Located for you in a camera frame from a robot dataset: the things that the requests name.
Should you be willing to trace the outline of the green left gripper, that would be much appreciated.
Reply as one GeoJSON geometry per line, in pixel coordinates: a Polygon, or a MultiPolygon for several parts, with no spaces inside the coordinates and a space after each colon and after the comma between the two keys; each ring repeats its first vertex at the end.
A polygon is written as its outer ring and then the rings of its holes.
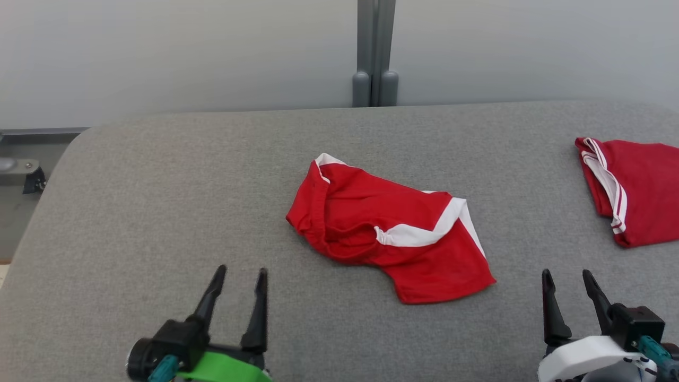
{"type": "MultiPolygon", "coordinates": [[[[227,266],[221,264],[214,272],[193,314],[185,321],[196,323],[202,332],[209,332],[214,306],[221,295],[227,266]]],[[[268,271],[260,268],[254,289],[255,304],[245,333],[238,346],[209,345],[197,365],[177,374],[185,381],[272,381],[265,368],[264,353],[268,348],[268,271]]]]}

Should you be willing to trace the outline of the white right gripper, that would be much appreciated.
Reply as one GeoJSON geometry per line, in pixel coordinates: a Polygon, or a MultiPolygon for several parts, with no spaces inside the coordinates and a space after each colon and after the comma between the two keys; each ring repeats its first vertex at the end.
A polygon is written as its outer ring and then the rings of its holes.
{"type": "MultiPolygon", "coordinates": [[[[585,290],[592,301],[602,335],[609,335],[612,306],[590,270],[582,270],[585,290]]],[[[609,336],[587,336],[570,343],[572,332],[563,321],[549,269],[542,280],[543,333],[546,346],[558,346],[538,365],[539,381],[657,381],[657,365],[642,353],[623,350],[609,336]]]]}

